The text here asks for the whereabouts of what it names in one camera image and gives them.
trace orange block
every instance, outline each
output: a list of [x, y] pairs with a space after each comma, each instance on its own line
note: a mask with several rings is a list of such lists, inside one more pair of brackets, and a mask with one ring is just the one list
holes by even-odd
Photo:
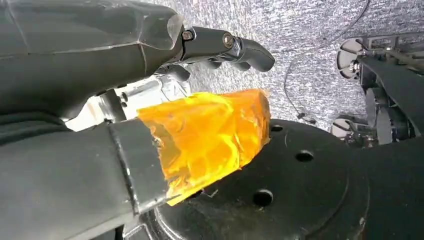
[[155, 137], [171, 206], [241, 169], [269, 141], [271, 115], [260, 89], [195, 93], [137, 112]]

